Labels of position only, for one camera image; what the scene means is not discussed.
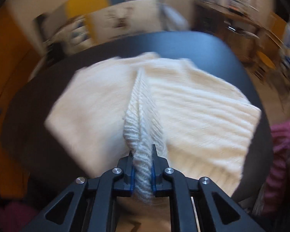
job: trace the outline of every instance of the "folded sweater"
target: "folded sweater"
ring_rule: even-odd
[[[139,69],[160,116],[170,166],[188,177],[208,176],[231,195],[260,110],[189,60],[146,53],[83,68],[54,104],[46,127],[91,177],[115,167],[129,151],[124,119]]]

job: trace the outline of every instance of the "ribbed knit texture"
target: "ribbed knit texture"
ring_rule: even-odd
[[[149,103],[150,97],[140,98],[139,94],[138,106],[130,104],[134,86],[141,85],[137,80],[140,69],[147,77],[154,112],[160,116],[169,164],[192,178],[208,176],[231,195],[240,182],[260,110],[236,87],[197,69],[189,60],[147,53],[81,69],[54,104],[47,128],[89,176],[100,176],[115,167],[129,147],[137,147],[131,146],[136,139],[126,136],[128,147],[123,137],[127,113],[136,110],[144,116],[153,114],[141,107]],[[147,132],[136,135],[146,141],[142,145],[147,147],[153,138],[148,130],[155,123],[135,117],[134,121]],[[142,183],[148,187],[150,162],[146,159],[141,163],[137,154],[135,158],[135,165],[146,168]]]
[[[138,70],[132,89],[123,136],[133,153],[136,194],[144,202],[150,202],[153,197],[152,144],[156,145],[158,156],[166,157],[167,150],[158,111],[143,68]]]

